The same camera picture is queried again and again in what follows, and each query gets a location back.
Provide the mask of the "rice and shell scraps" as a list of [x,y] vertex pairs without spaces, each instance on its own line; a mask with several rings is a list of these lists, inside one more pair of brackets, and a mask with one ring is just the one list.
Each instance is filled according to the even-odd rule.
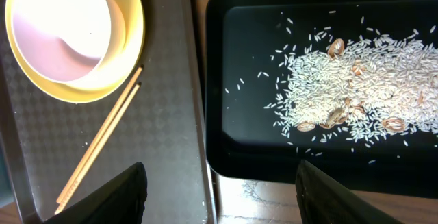
[[238,149],[377,164],[437,159],[437,17],[224,18],[222,128]]

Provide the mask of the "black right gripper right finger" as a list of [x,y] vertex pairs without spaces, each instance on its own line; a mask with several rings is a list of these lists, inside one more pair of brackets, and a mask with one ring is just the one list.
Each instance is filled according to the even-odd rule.
[[295,185],[304,224],[401,224],[306,160],[298,165]]

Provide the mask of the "pink white bowl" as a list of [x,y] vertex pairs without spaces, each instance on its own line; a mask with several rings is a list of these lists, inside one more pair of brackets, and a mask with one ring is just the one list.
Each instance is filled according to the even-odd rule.
[[26,63],[59,83],[102,71],[125,43],[115,0],[14,0],[12,31]]

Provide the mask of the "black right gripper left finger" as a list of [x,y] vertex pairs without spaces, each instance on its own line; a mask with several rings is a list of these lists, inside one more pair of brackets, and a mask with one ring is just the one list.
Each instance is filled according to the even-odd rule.
[[141,224],[146,198],[146,171],[136,162],[44,224]]

